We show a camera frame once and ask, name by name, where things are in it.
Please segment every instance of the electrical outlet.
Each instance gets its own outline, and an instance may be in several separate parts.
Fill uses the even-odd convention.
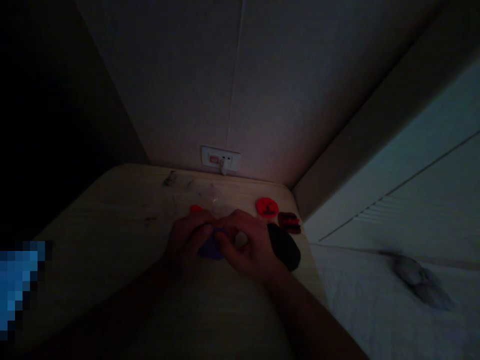
[[[221,169],[222,160],[226,162],[228,171],[236,172],[239,169],[240,155],[238,152],[221,150],[213,147],[201,147],[201,163],[205,166]]]

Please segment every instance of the purple balloon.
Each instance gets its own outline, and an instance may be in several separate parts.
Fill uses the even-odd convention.
[[[224,229],[219,227],[214,227],[213,231],[208,238],[208,240],[202,245],[200,250],[198,250],[198,255],[205,259],[212,259],[212,260],[222,260],[224,256],[220,253],[219,248],[217,247],[217,242],[215,241],[215,234],[216,232],[222,232],[225,235],[229,235]]]

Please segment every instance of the red and black sticker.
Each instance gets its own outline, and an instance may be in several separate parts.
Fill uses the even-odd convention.
[[[300,219],[297,218],[293,212],[279,212],[278,224],[280,228],[290,234],[300,234],[302,229],[300,228]]]
[[[262,197],[256,201],[256,210],[264,218],[274,218],[279,213],[279,206],[269,197]]]

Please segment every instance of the wooden table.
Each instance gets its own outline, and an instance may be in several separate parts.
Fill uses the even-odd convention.
[[[52,240],[52,260],[38,284],[32,310],[16,339],[20,351],[35,346],[87,312],[162,255],[172,222],[190,204],[210,206],[217,217],[233,209],[257,215],[255,201],[274,199],[280,211],[300,218],[283,185],[239,177],[121,165],[102,175],[35,240]],[[212,193],[218,199],[212,201]],[[306,237],[294,275],[327,305]],[[240,276],[226,260],[199,258],[197,273],[158,300],[158,308],[127,357],[290,358],[282,324],[261,286]]]

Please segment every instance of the right hand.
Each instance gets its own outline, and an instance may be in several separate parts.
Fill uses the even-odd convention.
[[[266,284],[284,271],[288,272],[275,256],[267,224],[263,221],[237,209],[220,219],[217,226],[226,229],[233,236],[238,232],[245,233],[248,238],[248,242],[237,249],[224,233],[218,231],[215,234],[220,252],[240,274]]]

